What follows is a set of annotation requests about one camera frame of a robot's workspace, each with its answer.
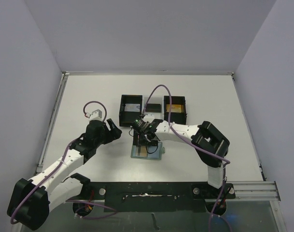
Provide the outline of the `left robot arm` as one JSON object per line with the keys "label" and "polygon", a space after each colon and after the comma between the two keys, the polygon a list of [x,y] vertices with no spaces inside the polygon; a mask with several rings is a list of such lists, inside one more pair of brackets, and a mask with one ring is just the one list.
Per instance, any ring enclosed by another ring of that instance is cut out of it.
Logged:
{"label": "left robot arm", "polygon": [[7,209],[10,223],[21,223],[33,231],[41,227],[51,211],[89,184],[88,178],[74,171],[91,159],[100,145],[119,139],[121,134],[111,119],[91,120],[85,133],[71,141],[57,161],[29,180],[17,181]]}

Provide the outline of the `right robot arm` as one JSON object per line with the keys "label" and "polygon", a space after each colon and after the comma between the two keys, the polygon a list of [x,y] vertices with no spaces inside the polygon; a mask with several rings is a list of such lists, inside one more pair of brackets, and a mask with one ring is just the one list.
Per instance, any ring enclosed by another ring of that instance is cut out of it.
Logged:
{"label": "right robot arm", "polygon": [[200,125],[169,123],[161,119],[152,122],[137,118],[132,128],[146,142],[174,141],[194,148],[201,161],[208,167],[207,183],[219,189],[225,179],[224,169],[230,163],[225,157],[229,140],[210,122]]}

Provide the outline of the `green leather card holder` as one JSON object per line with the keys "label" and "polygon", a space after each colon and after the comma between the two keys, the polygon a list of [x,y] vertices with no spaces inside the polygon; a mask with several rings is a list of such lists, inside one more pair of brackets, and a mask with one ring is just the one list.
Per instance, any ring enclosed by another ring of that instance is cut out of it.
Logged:
{"label": "green leather card holder", "polygon": [[137,147],[138,146],[135,146],[135,145],[132,146],[131,158],[133,158],[133,159],[161,160],[162,155],[165,153],[165,148],[163,147],[163,143],[158,142],[158,147],[157,148],[148,149],[146,147],[147,152],[148,152],[148,157],[147,158],[139,158],[139,157],[137,157]]}

